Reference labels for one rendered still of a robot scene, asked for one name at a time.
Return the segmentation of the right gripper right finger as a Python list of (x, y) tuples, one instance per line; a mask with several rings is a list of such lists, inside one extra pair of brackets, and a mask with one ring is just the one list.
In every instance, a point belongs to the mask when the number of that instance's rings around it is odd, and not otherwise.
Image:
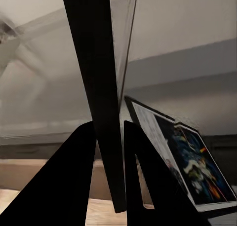
[[(135, 154), (155, 209), (143, 206)], [(127, 226), (207, 226), (142, 128), (127, 120), (124, 162)]]

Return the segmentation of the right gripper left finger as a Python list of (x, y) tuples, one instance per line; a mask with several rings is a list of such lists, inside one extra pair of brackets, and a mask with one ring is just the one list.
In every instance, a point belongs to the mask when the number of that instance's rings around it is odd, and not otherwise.
[(0, 215), (0, 226), (85, 226), (97, 136), (79, 126)]

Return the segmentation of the poster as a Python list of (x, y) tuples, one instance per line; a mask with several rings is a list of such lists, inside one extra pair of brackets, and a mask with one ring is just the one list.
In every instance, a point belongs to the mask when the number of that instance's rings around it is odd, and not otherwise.
[(63, 0), (115, 213), (127, 211), (110, 0)]

